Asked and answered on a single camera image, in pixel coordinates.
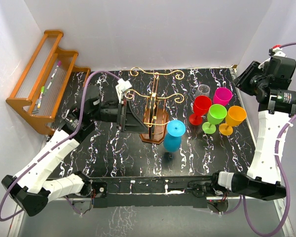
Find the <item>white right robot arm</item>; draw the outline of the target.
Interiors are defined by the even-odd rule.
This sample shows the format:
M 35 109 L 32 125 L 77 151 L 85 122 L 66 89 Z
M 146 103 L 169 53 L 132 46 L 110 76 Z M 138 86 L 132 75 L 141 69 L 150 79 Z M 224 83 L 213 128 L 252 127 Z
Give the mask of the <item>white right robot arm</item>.
M 214 195 L 231 191 L 264 201 L 288 196 L 288 185 L 281 185 L 284 177 L 276 160 L 282 158 L 284 131 L 296 114 L 296 92 L 288 89 L 295 69 L 295 59 L 273 55 L 261 64 L 253 61 L 233 81 L 259 103 L 259 133 L 247 173 L 214 173 L 210 183 Z

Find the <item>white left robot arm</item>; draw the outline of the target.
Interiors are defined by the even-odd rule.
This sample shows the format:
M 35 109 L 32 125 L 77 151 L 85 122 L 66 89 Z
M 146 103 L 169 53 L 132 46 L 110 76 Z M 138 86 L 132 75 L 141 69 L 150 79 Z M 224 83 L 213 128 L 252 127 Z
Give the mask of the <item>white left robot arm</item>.
M 87 197 L 92 181 L 81 171 L 49 181 L 49 175 L 95 130 L 95 121 L 114 122 L 122 132 L 147 133 L 148 127 L 133 112 L 129 100 L 102 102 L 99 88 L 85 87 L 64 121 L 35 158 L 15 175 L 6 175 L 1 183 L 9 195 L 29 216 L 63 196 Z

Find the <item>blue wine glass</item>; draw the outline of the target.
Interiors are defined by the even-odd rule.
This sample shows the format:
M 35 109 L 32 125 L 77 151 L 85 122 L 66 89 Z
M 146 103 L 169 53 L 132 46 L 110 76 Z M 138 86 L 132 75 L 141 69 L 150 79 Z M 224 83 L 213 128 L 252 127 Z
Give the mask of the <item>blue wine glass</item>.
M 166 130 L 167 134 L 165 135 L 163 145 L 168 152 L 173 153 L 180 148 L 186 127 L 182 121 L 176 119 L 167 123 Z

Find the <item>magenta wine glass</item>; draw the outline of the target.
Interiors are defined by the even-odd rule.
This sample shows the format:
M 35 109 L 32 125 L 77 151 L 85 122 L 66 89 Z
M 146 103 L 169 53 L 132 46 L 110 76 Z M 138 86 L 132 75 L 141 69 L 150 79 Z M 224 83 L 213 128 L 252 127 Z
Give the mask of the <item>magenta wine glass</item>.
M 217 88 L 213 97 L 213 103 L 226 106 L 230 102 L 232 96 L 233 94 L 228 88 Z

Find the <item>green wine glass cream base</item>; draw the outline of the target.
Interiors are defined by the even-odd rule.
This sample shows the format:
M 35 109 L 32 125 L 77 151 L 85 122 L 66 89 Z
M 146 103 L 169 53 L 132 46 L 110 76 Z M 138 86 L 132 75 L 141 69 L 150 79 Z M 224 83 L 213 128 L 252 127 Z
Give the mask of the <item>green wine glass cream base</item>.
M 207 113 L 207 121 L 203 123 L 202 129 L 206 134 L 216 132 L 216 125 L 221 123 L 227 115 L 227 109 L 220 104 L 213 104 Z

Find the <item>orange wine glass yellow base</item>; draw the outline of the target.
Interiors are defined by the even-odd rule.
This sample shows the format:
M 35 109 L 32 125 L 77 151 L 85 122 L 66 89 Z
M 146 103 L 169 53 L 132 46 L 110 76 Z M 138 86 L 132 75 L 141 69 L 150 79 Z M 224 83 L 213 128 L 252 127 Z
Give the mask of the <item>orange wine glass yellow base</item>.
M 233 128 L 240 125 L 247 117 L 245 109 L 240 106 L 231 106 L 225 117 L 225 123 L 219 125 L 219 132 L 224 136 L 230 136 Z

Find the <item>gold wire wine glass rack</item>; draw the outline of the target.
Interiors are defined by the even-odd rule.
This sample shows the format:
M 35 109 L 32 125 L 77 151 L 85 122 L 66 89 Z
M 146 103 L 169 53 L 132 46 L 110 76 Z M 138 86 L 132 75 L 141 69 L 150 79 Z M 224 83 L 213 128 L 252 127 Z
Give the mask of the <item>gold wire wine glass rack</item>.
M 146 99 L 145 113 L 143 118 L 143 123 L 148 127 L 148 132 L 141 133 L 140 139 L 145 143 L 157 144 L 163 142 L 166 135 L 166 128 L 169 121 L 169 115 L 166 111 L 166 102 L 170 98 L 174 98 L 174 101 L 177 104 L 182 103 L 185 98 L 181 93 L 174 93 L 170 96 L 160 97 L 158 96 L 158 84 L 160 76 L 169 76 L 174 74 L 175 79 L 182 80 L 185 76 L 184 72 L 181 70 L 174 70 L 167 74 L 162 74 L 159 72 L 147 72 L 139 67 L 132 67 L 130 70 L 130 74 L 133 77 L 139 75 L 139 71 L 144 74 L 153 75 L 153 84 L 151 92 L 147 95 L 140 94 L 134 89 L 129 89 L 124 92 L 124 96 L 127 100 L 134 99 L 135 95 L 143 97 Z

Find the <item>clear wine glass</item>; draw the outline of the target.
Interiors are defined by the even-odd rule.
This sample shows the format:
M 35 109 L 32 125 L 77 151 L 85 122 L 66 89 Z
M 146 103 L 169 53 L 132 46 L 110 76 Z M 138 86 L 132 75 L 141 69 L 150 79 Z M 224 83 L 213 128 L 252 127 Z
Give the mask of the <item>clear wine glass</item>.
M 195 97 L 198 97 L 201 95 L 208 97 L 209 94 L 210 94 L 210 87 L 206 84 L 201 84 L 195 93 Z

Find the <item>red wine glass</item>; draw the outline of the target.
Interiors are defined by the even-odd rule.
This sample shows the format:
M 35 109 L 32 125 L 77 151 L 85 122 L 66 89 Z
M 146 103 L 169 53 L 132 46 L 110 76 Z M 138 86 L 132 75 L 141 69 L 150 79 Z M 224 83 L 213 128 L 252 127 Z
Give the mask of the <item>red wine glass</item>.
M 198 126 L 202 123 L 202 116 L 205 115 L 212 105 L 212 101 L 208 96 L 200 95 L 195 98 L 193 104 L 193 114 L 189 116 L 189 122 Z

